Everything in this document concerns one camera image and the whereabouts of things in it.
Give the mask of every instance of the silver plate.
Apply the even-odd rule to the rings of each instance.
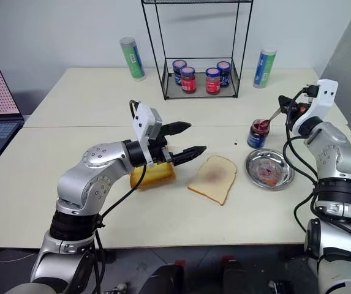
[[[272,149],[257,149],[245,160],[246,172],[252,182],[269,190],[281,190],[293,180],[294,171],[283,155]]]

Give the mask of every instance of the gray floor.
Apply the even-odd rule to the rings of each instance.
[[[107,265],[102,291],[111,290],[122,282],[129,285],[130,294],[137,294],[145,280],[158,267],[183,261],[188,293],[220,293],[220,271],[224,260],[239,260],[249,273],[254,291],[251,294],[271,293],[269,279],[288,279],[296,294],[317,293],[317,282],[304,258],[283,261],[283,246],[213,246],[160,249],[129,249],[116,251],[116,260]],[[0,260],[24,257],[29,253],[18,250],[0,252]],[[36,255],[13,263],[0,263],[0,293],[27,282]],[[94,288],[92,279],[84,293]]]

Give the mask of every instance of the table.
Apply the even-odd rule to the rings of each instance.
[[[312,69],[273,70],[265,89],[252,86],[254,70],[244,70],[239,98],[163,99],[156,70],[136,82],[128,69],[68,69],[28,119],[25,127],[131,126],[128,101],[140,100],[157,108],[164,123],[187,121],[193,126],[250,126],[269,118],[278,108],[279,95],[293,97],[317,81]],[[325,118],[347,124],[336,105]],[[272,124],[284,125],[285,116]]]
[[[339,126],[351,141],[347,126]],[[175,167],[177,180],[136,191],[105,219],[100,229],[106,248],[161,247],[213,244],[302,243],[304,233],[293,208],[311,191],[300,175],[280,192],[263,190],[246,177],[244,160],[247,126],[195,126],[168,138],[172,151],[193,145],[208,149],[195,160]],[[23,128],[0,158],[0,247],[38,248],[55,211],[59,177],[100,142],[135,138],[129,127]],[[280,150],[283,126],[272,126],[266,147]],[[295,148],[310,163],[314,159],[302,142]],[[187,190],[199,166],[212,155],[232,160],[238,174],[224,206]],[[104,209],[130,189],[127,176],[114,184]],[[306,225],[308,207],[299,211]]]

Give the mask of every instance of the jar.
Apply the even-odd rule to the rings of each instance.
[[[220,88],[228,87],[230,84],[231,64],[227,61],[220,61],[216,64],[220,69]]]
[[[174,78],[177,85],[181,85],[181,69],[186,66],[186,61],[182,59],[177,59],[173,62]]]
[[[205,71],[206,91],[209,94],[217,94],[220,91],[220,69],[210,67]]]
[[[250,127],[247,143],[250,147],[258,149],[265,144],[266,137],[270,131],[270,122],[267,119],[256,119]]]
[[[195,70],[193,67],[186,66],[181,69],[181,84],[185,93],[195,92]]]

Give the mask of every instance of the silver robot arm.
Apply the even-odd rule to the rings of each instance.
[[[339,129],[322,121],[337,87],[335,81],[319,80],[317,87],[305,88],[312,93],[308,104],[279,98],[282,112],[283,106],[294,112],[289,127],[306,138],[304,144],[317,163],[312,210],[318,217],[309,221],[304,248],[319,261],[320,294],[351,294],[351,235],[334,225],[351,231],[351,144]]]
[[[194,146],[179,154],[167,150],[166,135],[175,135],[191,125],[174,122],[162,126],[153,108],[137,106],[133,127],[137,141],[98,144],[89,148],[80,162],[58,182],[56,212],[31,272],[31,283],[8,294],[81,293],[88,283],[96,257],[93,242],[103,227],[99,214],[111,186],[135,167],[153,163],[183,164],[206,149]]]

